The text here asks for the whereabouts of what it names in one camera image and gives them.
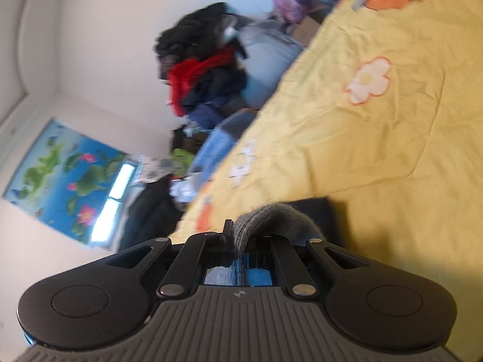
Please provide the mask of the grey translucent plastic bag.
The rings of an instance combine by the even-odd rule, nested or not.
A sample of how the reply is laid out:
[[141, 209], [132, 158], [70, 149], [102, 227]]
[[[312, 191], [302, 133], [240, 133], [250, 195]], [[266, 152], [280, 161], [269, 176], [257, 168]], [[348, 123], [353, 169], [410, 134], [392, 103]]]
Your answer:
[[243, 26], [238, 40], [247, 55], [240, 60], [246, 71], [246, 86], [241, 93], [248, 107], [259, 110], [305, 47], [284, 33], [282, 23], [275, 20], [254, 21]]

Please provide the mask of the grey knit sweater navy sleeves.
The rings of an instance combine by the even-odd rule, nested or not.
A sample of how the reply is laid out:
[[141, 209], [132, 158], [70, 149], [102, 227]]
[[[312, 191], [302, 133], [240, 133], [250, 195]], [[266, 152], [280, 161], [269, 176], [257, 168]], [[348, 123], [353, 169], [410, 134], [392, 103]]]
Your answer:
[[249, 240], [255, 236], [277, 234], [291, 244], [303, 246], [312, 238], [339, 245], [341, 236], [328, 198], [306, 198], [285, 203], [266, 204], [240, 215], [234, 222], [232, 238], [235, 260], [229, 266], [216, 266], [207, 271], [206, 285], [258, 287], [270, 286], [268, 269], [249, 269], [243, 263]]

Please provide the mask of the black clothes atop pile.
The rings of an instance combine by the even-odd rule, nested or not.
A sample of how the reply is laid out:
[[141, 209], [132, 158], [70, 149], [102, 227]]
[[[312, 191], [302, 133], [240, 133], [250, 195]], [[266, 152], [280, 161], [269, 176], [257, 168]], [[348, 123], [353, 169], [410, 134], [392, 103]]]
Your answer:
[[159, 79], [167, 80], [174, 65], [190, 58], [204, 61], [225, 46], [235, 47], [247, 58], [237, 35], [224, 40], [225, 31], [237, 24], [238, 16], [225, 2], [216, 2], [183, 16], [174, 27], [160, 33], [154, 52], [159, 66]]

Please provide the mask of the window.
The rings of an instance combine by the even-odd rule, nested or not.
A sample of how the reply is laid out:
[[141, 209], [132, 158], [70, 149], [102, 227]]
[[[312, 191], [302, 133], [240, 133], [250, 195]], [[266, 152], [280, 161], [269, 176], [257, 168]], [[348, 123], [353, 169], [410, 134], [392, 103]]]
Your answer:
[[114, 183], [107, 195], [107, 200], [100, 215], [92, 227], [90, 243], [95, 245], [109, 245], [114, 238], [123, 197], [136, 172], [137, 166], [132, 162], [122, 164]]

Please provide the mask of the red garment on pile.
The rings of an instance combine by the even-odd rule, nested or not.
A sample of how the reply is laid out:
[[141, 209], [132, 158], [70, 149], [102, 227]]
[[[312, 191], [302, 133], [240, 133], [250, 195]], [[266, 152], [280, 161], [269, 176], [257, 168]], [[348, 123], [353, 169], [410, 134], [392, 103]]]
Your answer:
[[210, 69], [231, 65], [235, 60], [234, 54], [235, 47], [229, 46], [206, 60], [199, 61], [196, 58], [192, 58], [172, 67], [168, 73], [169, 105], [176, 117], [185, 115], [181, 101], [195, 86], [198, 79]]

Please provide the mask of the black jacket on bed side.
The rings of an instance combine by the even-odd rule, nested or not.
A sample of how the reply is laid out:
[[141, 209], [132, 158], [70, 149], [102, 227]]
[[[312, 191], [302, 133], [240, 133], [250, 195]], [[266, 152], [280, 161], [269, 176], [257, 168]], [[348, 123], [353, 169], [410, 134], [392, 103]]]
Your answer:
[[133, 201], [124, 224], [120, 251], [148, 240], [168, 237], [175, 231], [183, 212], [169, 194], [172, 176], [168, 174], [158, 181], [147, 183]]

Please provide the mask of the white crumpled plastic bag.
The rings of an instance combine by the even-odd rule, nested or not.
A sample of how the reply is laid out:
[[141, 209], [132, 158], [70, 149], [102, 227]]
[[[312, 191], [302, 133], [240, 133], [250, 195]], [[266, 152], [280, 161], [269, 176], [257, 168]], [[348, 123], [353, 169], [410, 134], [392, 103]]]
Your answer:
[[179, 204], [189, 204], [200, 190], [199, 174], [192, 173], [169, 183], [169, 195]]

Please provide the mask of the navy clothes in pile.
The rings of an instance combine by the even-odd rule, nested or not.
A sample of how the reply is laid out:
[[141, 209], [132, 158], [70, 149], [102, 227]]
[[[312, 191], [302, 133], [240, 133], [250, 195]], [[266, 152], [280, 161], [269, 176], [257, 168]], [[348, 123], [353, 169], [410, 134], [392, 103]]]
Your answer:
[[244, 69], [222, 66], [206, 71], [181, 100], [182, 111], [199, 127], [211, 130], [227, 117], [247, 107], [242, 91]]

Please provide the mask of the light blue folded towel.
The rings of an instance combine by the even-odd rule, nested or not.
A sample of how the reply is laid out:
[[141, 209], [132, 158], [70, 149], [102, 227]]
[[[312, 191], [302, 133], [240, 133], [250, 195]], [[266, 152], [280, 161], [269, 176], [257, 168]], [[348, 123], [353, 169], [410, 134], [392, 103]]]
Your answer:
[[256, 110], [242, 109], [218, 124], [197, 152], [190, 172], [210, 176], [254, 122], [257, 114]]

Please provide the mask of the lotus flower window blind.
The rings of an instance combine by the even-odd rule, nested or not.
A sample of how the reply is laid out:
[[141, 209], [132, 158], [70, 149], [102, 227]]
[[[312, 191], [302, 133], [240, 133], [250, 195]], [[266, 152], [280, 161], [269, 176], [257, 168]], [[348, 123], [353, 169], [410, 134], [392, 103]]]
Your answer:
[[92, 227], [115, 177], [123, 151], [52, 119], [30, 146], [2, 197], [46, 226], [91, 244]]

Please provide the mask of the yellow floral bed sheet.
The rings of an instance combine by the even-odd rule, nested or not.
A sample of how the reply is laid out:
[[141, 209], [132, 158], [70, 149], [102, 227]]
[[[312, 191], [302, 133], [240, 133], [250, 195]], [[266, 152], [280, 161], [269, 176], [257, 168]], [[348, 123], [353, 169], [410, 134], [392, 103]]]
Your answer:
[[345, 245], [453, 295], [482, 356], [482, 0], [341, 0], [171, 238], [327, 197]]

